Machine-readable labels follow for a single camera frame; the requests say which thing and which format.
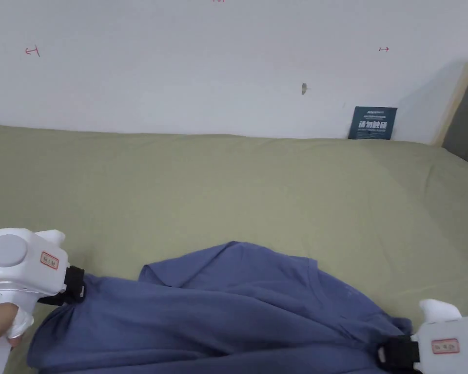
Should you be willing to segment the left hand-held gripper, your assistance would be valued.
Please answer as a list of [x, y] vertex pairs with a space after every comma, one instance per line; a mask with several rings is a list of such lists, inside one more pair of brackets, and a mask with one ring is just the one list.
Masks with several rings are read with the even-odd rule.
[[0, 304], [19, 308], [13, 325], [0, 338], [0, 374], [11, 351], [9, 340], [32, 326], [36, 304], [63, 306], [85, 299], [85, 272], [69, 263], [61, 248], [64, 240], [58, 230], [0, 229]]

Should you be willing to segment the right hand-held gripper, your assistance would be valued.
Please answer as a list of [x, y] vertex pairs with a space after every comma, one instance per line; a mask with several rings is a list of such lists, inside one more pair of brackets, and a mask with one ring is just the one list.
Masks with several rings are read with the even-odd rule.
[[449, 303], [419, 303], [424, 323], [410, 336], [388, 337], [379, 345], [379, 367], [391, 374], [468, 374], [468, 317]]

